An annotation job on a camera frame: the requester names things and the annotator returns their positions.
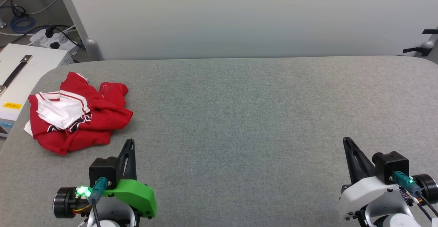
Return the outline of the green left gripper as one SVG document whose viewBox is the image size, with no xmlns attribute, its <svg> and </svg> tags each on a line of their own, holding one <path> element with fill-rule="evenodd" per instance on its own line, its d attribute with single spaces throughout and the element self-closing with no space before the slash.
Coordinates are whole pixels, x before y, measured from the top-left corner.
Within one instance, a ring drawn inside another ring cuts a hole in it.
<svg viewBox="0 0 438 227">
<path fill-rule="evenodd" d="M 151 187 L 137 181 L 136 146 L 127 139 L 119 154 L 121 180 L 115 185 L 98 179 L 90 187 L 61 187 L 53 199 L 56 218 L 76 216 L 94 219 L 133 219 L 156 216 L 157 204 Z"/>
</svg>

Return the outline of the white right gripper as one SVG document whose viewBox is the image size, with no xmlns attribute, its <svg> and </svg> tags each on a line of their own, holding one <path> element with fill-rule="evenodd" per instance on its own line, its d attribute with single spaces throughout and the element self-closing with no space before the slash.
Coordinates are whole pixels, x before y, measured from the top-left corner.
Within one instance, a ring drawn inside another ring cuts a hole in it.
<svg viewBox="0 0 438 227">
<path fill-rule="evenodd" d="M 375 176 L 375 166 L 351 137 L 344 137 L 351 184 L 338 200 L 338 215 L 345 220 L 415 220 L 418 206 L 428 220 L 437 220 L 437 183 L 427 174 L 396 174 L 387 185 Z"/>
</svg>

